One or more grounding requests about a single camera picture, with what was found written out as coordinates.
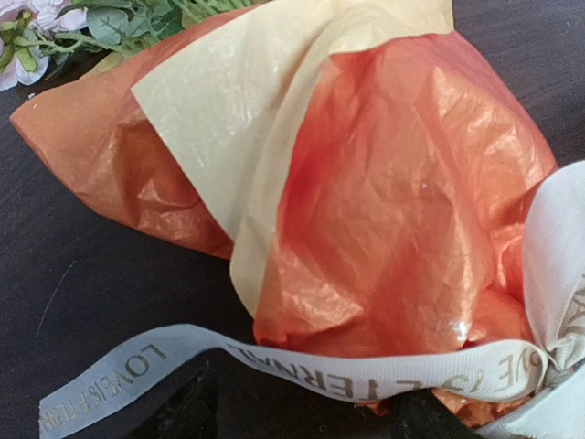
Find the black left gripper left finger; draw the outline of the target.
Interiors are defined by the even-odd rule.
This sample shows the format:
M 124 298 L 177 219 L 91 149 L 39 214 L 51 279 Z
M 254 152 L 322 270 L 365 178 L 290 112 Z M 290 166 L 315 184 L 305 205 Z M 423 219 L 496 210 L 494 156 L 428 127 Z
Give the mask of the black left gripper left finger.
M 218 384 L 210 367 L 199 369 L 127 439 L 216 439 Z

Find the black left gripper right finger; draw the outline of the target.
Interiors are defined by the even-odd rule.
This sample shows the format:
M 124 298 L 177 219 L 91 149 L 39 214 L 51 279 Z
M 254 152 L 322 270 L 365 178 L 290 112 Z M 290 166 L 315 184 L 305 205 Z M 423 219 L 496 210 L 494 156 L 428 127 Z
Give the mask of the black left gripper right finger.
M 389 437 L 396 439 L 472 439 L 465 426 L 431 392 L 405 392 L 388 400 Z

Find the orange flower bouquet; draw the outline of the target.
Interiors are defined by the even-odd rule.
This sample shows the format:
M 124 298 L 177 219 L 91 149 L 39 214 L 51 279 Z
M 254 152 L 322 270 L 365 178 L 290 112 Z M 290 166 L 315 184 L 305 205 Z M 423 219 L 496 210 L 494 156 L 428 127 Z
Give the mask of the orange flower bouquet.
M 532 341 L 556 162 L 448 1 L 273 1 L 44 91 L 12 123 L 87 206 L 229 260 L 252 346 L 340 359 Z M 527 403 L 427 389 L 468 423 Z

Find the grey printed ribbon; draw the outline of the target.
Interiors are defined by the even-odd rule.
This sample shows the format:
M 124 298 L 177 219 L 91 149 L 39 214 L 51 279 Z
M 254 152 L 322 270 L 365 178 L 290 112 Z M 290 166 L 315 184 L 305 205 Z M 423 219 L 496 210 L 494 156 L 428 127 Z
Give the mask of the grey printed ribbon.
M 515 412 L 480 429 L 486 438 L 584 435 L 584 165 L 566 166 L 537 191 L 523 239 L 532 341 L 508 339 L 452 354 L 340 359 L 239 343 L 193 325 L 128 339 L 39 404 L 39 434 L 64 438 L 118 412 L 203 351 L 344 402 L 376 402 L 417 387 Z

